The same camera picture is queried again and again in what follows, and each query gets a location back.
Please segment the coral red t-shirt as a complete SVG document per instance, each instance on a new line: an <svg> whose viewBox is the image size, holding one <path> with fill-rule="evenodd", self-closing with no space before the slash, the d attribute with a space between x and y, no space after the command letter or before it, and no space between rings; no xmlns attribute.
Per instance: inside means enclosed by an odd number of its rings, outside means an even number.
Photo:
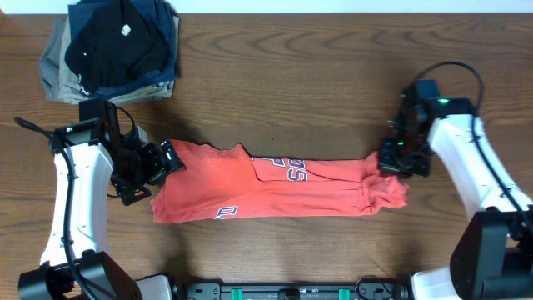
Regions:
<svg viewBox="0 0 533 300"><path fill-rule="evenodd" d="M408 185L364 159L252 157L238 144L219 150L174 140L184 166L151 201L156 223L270 217L359 217L407 204Z"/></svg>

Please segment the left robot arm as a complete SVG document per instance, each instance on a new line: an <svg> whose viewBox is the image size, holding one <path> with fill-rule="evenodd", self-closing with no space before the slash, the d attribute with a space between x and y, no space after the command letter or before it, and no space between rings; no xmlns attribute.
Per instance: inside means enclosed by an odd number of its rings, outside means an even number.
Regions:
<svg viewBox="0 0 533 300"><path fill-rule="evenodd" d="M79 299L186 298L169 275L135 280L107 252L108 188L126 206L149 197L149 186L182 166L171 144L143 142L138 127L122 135L104 117L53 131L15 122L48 139L57 174L51 233L39 268L19 277L20 298L70 299L75 287Z"/></svg>

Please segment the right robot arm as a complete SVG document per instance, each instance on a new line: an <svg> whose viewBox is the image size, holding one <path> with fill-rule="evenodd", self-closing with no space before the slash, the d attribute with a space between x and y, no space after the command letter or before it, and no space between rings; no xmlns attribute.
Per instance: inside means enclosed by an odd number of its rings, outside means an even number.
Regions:
<svg viewBox="0 0 533 300"><path fill-rule="evenodd" d="M403 99L379 168L426 177L437 156L468 225L447 266L410 277L413 299L522 299L532 296L532 200L512 180L464 97Z"/></svg>

